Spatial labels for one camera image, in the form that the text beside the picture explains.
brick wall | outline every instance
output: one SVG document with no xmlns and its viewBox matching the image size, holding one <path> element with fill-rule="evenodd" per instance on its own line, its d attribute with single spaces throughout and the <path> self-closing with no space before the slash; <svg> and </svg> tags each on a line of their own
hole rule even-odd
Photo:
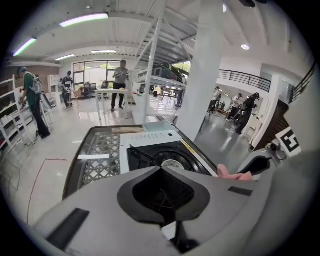
<svg viewBox="0 0 320 256">
<path fill-rule="evenodd" d="M 27 66 L 27 70 L 35 75 L 39 75 L 42 82 L 44 92 L 48 93 L 48 76 L 49 75 L 59 75 L 59 68 L 55 66 Z M 17 76 L 17 66 L 9 66 L 1 69 L 0 71 L 0 82 L 11 79 L 12 75 Z M 23 85 L 22 79 L 17 79 L 15 81 L 16 87 L 21 87 Z M 9 91 L 6 86 L 0 87 L 0 95 L 8 93 Z"/>
</svg>

man in gray shirt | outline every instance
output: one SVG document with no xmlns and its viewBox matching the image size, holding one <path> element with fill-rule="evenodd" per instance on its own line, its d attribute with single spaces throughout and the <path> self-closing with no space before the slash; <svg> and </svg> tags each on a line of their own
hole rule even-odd
<svg viewBox="0 0 320 256">
<path fill-rule="evenodd" d="M 126 79 L 129 80 L 129 71 L 126 69 L 126 61 L 123 59 L 120 62 L 120 67 L 117 67 L 114 71 L 113 78 L 115 78 L 113 83 L 113 89 L 120 89 L 120 88 L 126 88 Z M 119 108 L 124 109 L 122 107 L 122 102 L 124 101 L 124 95 L 119 95 Z M 116 105 L 116 98 L 117 93 L 112 94 L 112 101 L 111 101 L 111 111 L 115 111 L 115 105 Z"/>
</svg>

red line on floor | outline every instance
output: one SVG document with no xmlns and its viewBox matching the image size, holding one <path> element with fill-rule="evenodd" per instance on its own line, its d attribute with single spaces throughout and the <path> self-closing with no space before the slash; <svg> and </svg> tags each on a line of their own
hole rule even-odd
<svg viewBox="0 0 320 256">
<path fill-rule="evenodd" d="M 47 160 L 48 161 L 68 161 L 67 159 L 61 159 L 61 158 L 53 158 L 53 159 L 52 158 L 46 158 L 46 159 L 44 159 L 44 161 L 43 161 L 43 163 L 42 163 L 42 165 L 40 167 L 40 170 L 39 170 L 38 174 L 36 175 L 35 181 L 33 183 L 32 191 L 31 191 L 31 194 L 30 194 L 29 203 L 28 203 L 28 211 L 27 211 L 27 214 L 26 214 L 26 223 L 27 224 L 29 224 L 29 209 L 30 209 L 30 203 L 31 203 L 32 194 L 34 192 L 34 189 L 35 189 L 35 186 L 36 186 L 36 182 L 37 182 L 39 174 L 40 174 L 40 172 L 42 170 L 42 167 L 45 165 L 45 162 Z"/>
</svg>

metal mesh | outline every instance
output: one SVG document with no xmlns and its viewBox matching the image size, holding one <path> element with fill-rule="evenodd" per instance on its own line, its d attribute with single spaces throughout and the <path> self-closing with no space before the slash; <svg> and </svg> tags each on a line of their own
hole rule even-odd
<svg viewBox="0 0 320 256">
<path fill-rule="evenodd" d="M 82 166 L 82 182 L 79 188 L 104 178 L 120 174 L 120 135 L 112 132 L 96 132 L 87 155 L 110 155 L 107 159 L 88 159 Z"/>
</svg>

white shirt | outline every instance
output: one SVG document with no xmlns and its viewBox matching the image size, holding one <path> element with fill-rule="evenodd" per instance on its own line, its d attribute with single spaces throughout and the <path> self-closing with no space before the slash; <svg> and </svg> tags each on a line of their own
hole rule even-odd
<svg viewBox="0 0 320 256">
<path fill-rule="evenodd" d="M 212 96 L 212 100 L 216 101 L 219 95 L 220 95 L 220 91 L 218 89 L 215 89 L 215 92 L 213 93 L 213 96 Z"/>
<path fill-rule="evenodd" d="M 239 107 L 239 104 L 240 104 L 240 102 L 239 102 L 239 96 L 237 95 L 237 96 L 234 96 L 233 97 L 233 99 L 232 99 L 232 101 L 233 101 L 233 103 L 232 103 L 232 107 L 234 107 L 234 108 L 238 108 Z"/>
</svg>

